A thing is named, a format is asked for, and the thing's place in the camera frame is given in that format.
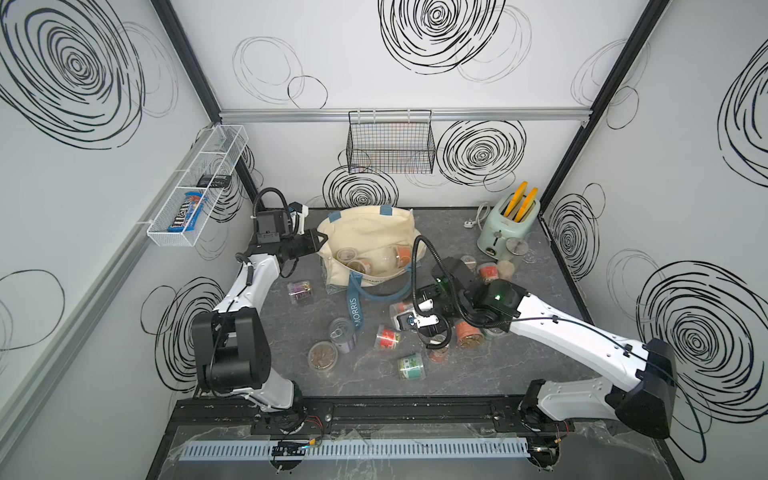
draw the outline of clear plastic cup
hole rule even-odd
[[[377,350],[394,350],[400,344],[400,338],[400,332],[388,329],[384,325],[379,325],[379,331],[376,333],[373,348]]]
[[[421,353],[405,356],[397,361],[400,378],[404,380],[421,380],[426,377],[424,360]]]

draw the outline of power cord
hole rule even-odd
[[[464,222],[464,228],[472,228],[475,225],[477,225],[479,228],[482,228],[482,221],[485,220],[488,217],[488,214],[491,213],[491,207],[488,205],[488,202],[483,202],[478,207],[478,212],[475,215],[475,219],[467,220]]]

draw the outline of tin can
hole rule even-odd
[[[390,330],[384,325],[379,325],[379,331],[376,333],[376,341],[373,348],[377,350],[394,350],[400,343],[400,332]]]
[[[482,333],[480,329],[469,325],[465,321],[456,323],[456,337],[458,340],[458,346],[463,349],[471,349],[476,346],[480,346],[483,341]]]
[[[400,378],[405,380],[420,380],[425,377],[424,362],[421,353],[408,355],[397,361]]]
[[[355,324],[348,318],[337,318],[331,322],[328,328],[331,342],[341,353],[349,353],[355,349],[357,344],[357,335],[355,335]]]

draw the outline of metal frame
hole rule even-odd
[[[522,395],[513,396],[331,396],[305,397],[308,415],[317,416],[331,436],[365,425],[376,426],[414,423],[473,424],[479,434],[515,433],[532,439],[552,439],[558,435],[557,424],[537,425],[539,432],[524,426],[518,414]],[[252,435],[284,438],[275,422],[266,416],[254,417],[253,404],[240,398],[198,397],[179,400],[168,420],[147,474],[153,480],[160,474],[177,430],[184,426],[232,427],[250,425]],[[303,430],[295,435],[301,438]]]
[[[212,131],[207,129],[200,135],[184,156],[178,170],[187,169],[197,153],[202,150]],[[182,174],[183,172],[177,171],[175,175],[171,175],[141,218],[154,218]],[[148,222],[134,225],[83,299],[62,323],[61,329],[39,360],[40,368],[28,382],[19,386],[9,399],[7,405],[10,409],[3,416],[0,425],[0,471],[117,296],[141,255],[152,243],[147,237],[146,223]]]
[[[205,108],[208,117],[212,122],[217,123],[220,121],[231,123],[250,123],[259,121],[270,122],[297,122],[297,121],[348,121],[347,114],[350,110],[356,110],[356,108],[349,109],[328,109],[328,110],[234,110],[234,111],[221,111],[219,104],[215,98],[215,95],[207,83],[205,74],[197,61],[189,40],[187,39],[184,29],[176,15],[170,0],[151,0],[154,6],[157,16],[161,20],[168,37],[171,40],[174,48],[177,51],[179,59],[184,66],[187,76],[189,77],[192,85],[194,86],[197,96],[200,98],[200,102]],[[603,85],[597,99],[593,105],[593,108],[433,108],[433,120],[434,121],[461,121],[461,120],[519,120],[519,121],[531,121],[531,120],[579,120],[587,121],[584,128],[580,129],[576,134],[574,140],[571,142],[570,147],[566,151],[563,160],[561,161],[558,169],[550,181],[547,189],[545,190],[542,199],[542,210],[546,209],[549,203],[554,198],[554,195],[558,188],[561,186],[563,180],[571,169],[573,163],[578,158],[584,145],[591,133],[594,131],[602,114],[605,112],[609,105],[613,95],[619,88],[621,81],[626,75],[628,69],[633,64],[635,58],[640,52],[640,49],[644,45],[648,36],[654,29],[659,18],[662,16],[664,10],[669,5],[670,0],[649,0],[640,20],[638,21],[635,29],[632,32],[627,44],[624,46],[624,50],[621,52],[619,59],[614,65],[611,73]],[[194,155],[202,148],[207,135],[203,135],[200,138],[190,152],[182,160],[180,169],[185,168],[188,163],[194,158]],[[247,193],[253,200],[257,195],[257,189],[253,180],[251,179],[247,169],[243,165],[243,162],[238,162],[236,171],[246,188]],[[151,206],[145,212],[144,218],[154,217],[154,213],[160,207],[162,201],[167,196],[168,190],[174,184],[176,176],[172,176],[161,192],[155,197]],[[45,402],[51,396],[59,381],[66,373],[68,367],[76,355],[80,352],[82,346],[88,340],[91,332],[97,325],[98,321],[103,316],[104,312],[110,306],[111,301],[117,295],[119,289],[123,285],[127,276],[131,273],[139,259],[141,254],[147,248],[150,240],[144,234],[144,226],[137,224],[131,232],[128,234],[126,240],[118,248],[118,251],[110,259],[107,266],[102,270],[93,286],[89,289],[81,302],[75,307],[73,313],[69,316],[68,321],[65,322],[60,332],[51,341],[51,345],[46,350],[45,355],[41,359],[41,368],[35,372],[33,378],[20,387],[17,392],[10,398],[8,404],[11,406],[5,413],[0,426],[0,470],[2,470],[5,461],[13,452],[18,441],[26,433],[31,423],[35,420],[35,417],[42,409]],[[555,256],[558,258],[558,263],[561,266],[567,279],[571,280],[569,287],[574,294],[574,298],[577,299],[579,309],[585,319],[588,319],[588,313],[586,309],[582,310],[584,305],[581,295],[578,294],[578,290],[575,289],[575,284],[571,285],[572,279],[570,274],[564,267],[559,250],[555,245],[553,247]],[[500,399],[513,399],[514,397],[497,397]],[[373,397],[362,397],[365,402],[370,403],[375,401]],[[421,406],[419,402],[414,402],[414,399],[407,398],[408,405],[414,405],[415,408]],[[471,402],[472,397],[455,397],[456,402],[466,405],[467,402]],[[328,399],[330,402],[342,402],[345,399],[338,397],[332,397]],[[430,412],[437,408],[455,408],[455,406],[437,406],[434,404],[436,399],[432,400],[432,404],[428,407]],[[398,405],[399,415],[405,415],[405,412],[409,412],[406,405]],[[168,424],[166,435],[163,437],[160,449],[158,449],[158,455],[161,454],[163,449],[170,447],[170,441],[173,439],[173,433],[175,429],[182,423],[179,421],[177,412],[180,411],[179,407],[174,410],[174,416]],[[209,409],[206,412],[218,411],[217,409]],[[494,419],[495,426],[497,423],[496,415],[491,415]],[[425,419],[425,421],[438,421],[438,419]],[[662,451],[662,455],[667,458],[667,463],[670,466],[670,472],[675,478],[682,478],[680,470],[674,464],[674,459],[671,457],[669,450],[667,449],[665,442],[657,442]],[[162,465],[162,459],[160,464],[157,464],[157,457],[153,462],[152,472],[159,472],[155,470]]]
[[[344,122],[349,121],[350,112],[376,112],[377,121],[408,121],[420,118],[418,111],[431,111],[432,121],[531,121],[531,120],[575,120],[588,121],[592,110],[586,107],[546,108],[323,108],[288,109],[266,108],[255,110],[224,110],[221,120],[228,124],[275,123],[275,122]]]
[[[184,33],[184,28],[181,26],[173,5],[170,4],[170,0],[152,0],[152,6],[154,6],[154,10],[157,12],[157,17],[160,18],[168,38],[170,38],[170,43],[173,44],[179,56],[179,61],[184,66],[184,70],[187,72],[187,76],[192,82],[192,87],[197,92],[197,97],[200,99],[200,103],[203,104],[208,118],[215,124],[221,122],[219,102],[216,100],[216,95],[214,95],[214,91],[205,78],[200,62],[197,61],[197,56],[194,54],[187,34]],[[256,200],[259,191],[253,182],[253,178],[250,176],[250,172],[242,161],[238,161],[235,164],[235,171],[250,201]]]
[[[541,196],[541,211],[544,211],[549,206],[550,202],[554,199],[555,194],[563,183],[563,180],[571,171],[571,167],[578,159],[579,154],[587,144],[589,137],[597,127],[600,119],[603,117],[603,113],[611,104],[616,91],[621,86],[621,82],[624,81],[624,77],[629,72],[637,56],[640,54],[640,50],[645,45],[651,32],[656,27],[664,11],[669,6],[671,0],[649,0],[648,4],[643,10],[643,14],[640,16],[640,20],[634,26],[632,35],[629,36],[627,43],[624,45],[624,49],[619,54],[619,58],[616,60],[614,67],[611,69],[611,73],[603,83],[603,87],[600,89],[600,93],[594,99],[592,104],[592,116],[589,122],[580,128],[576,133],[571,145],[565,151],[558,169],[554,171],[552,179],[549,181],[549,185],[544,190],[544,194]]]

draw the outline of wall shelf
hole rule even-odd
[[[216,125],[202,149],[195,155],[190,166],[165,200],[160,212],[147,229],[147,235],[160,247],[194,247],[205,228],[211,211],[223,188],[213,188],[210,182],[198,187],[203,175],[232,175],[235,164],[246,147],[248,135],[243,125]],[[192,213],[196,217],[194,228],[190,225],[180,232],[169,232],[168,227],[179,213],[187,193],[199,194],[202,201]]]

